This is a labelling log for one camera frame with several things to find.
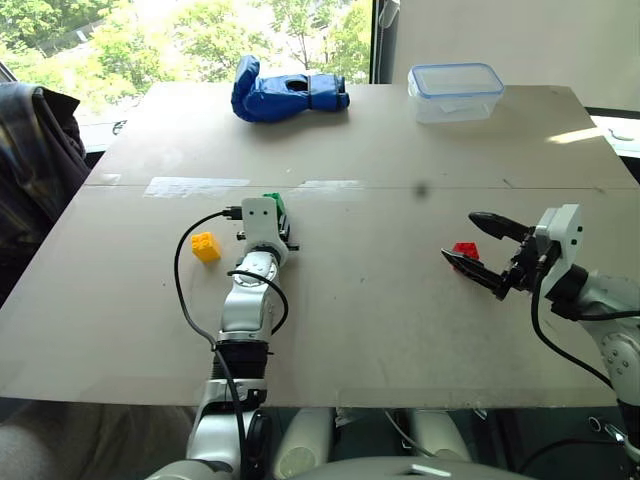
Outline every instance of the green lego brick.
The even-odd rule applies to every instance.
[[[285,214],[285,209],[284,209],[284,202],[282,201],[282,197],[280,196],[280,194],[278,192],[274,192],[274,193],[265,193],[264,195],[262,195],[263,197],[270,197],[273,198],[276,201],[276,207],[278,209],[278,217],[280,215],[284,215]]]

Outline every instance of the tape strip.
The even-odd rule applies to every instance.
[[[120,173],[93,173],[91,174],[84,186],[87,187],[114,187],[120,184],[122,174]]]
[[[143,197],[220,197],[230,188],[245,187],[249,183],[246,178],[153,177]]]
[[[361,200],[365,187],[360,180],[307,180],[288,193],[293,197],[318,197],[323,200]]]

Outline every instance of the plastic food container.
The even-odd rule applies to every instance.
[[[504,85],[484,63],[415,65],[409,70],[409,97],[421,123],[489,118]]]

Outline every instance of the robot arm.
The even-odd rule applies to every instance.
[[[552,302],[554,313],[580,322],[602,353],[627,429],[625,449],[636,470],[640,465],[640,286],[626,278],[588,273],[573,264],[583,233],[578,205],[548,209],[535,227],[492,213],[469,217],[489,235],[520,243],[508,268],[498,275],[465,255],[448,250],[443,255],[500,300],[511,288],[531,292],[539,288],[539,294]],[[539,274],[544,277],[536,285]]]
[[[296,247],[288,244],[290,228],[279,195],[248,198],[241,210],[233,207],[229,211],[236,214],[231,218],[243,220],[244,232],[238,239],[246,240],[246,246],[240,264],[229,272],[233,286],[224,303],[211,378],[205,384],[189,437],[187,459],[156,472],[149,477],[153,480],[236,480],[241,478],[243,467],[242,480],[262,478],[265,473],[271,419],[259,407],[267,397],[264,373],[279,301],[274,298],[274,289],[285,302],[277,329],[288,312],[278,287],[278,272],[289,250]],[[236,416],[240,413],[227,382],[229,376],[237,391],[242,422]],[[244,426],[244,448],[240,426]]]

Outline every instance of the white tabletop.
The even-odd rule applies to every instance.
[[[292,309],[270,347],[269,404],[613,404],[538,341],[526,294],[499,302],[439,252],[476,241],[499,271],[516,244],[468,212],[535,224],[580,203],[577,262],[640,277],[634,180],[601,137],[556,143],[593,128],[571,91],[509,87],[491,119],[432,126],[411,119],[401,86],[349,91],[347,114],[250,125],[229,86],[154,87],[0,311],[0,395],[196,404],[211,354],[180,313],[175,244],[201,216],[279,191],[301,250],[281,271]],[[213,331],[240,229],[205,225],[223,249],[214,265],[183,252],[193,316]],[[581,327],[541,312],[552,339],[602,369]]]

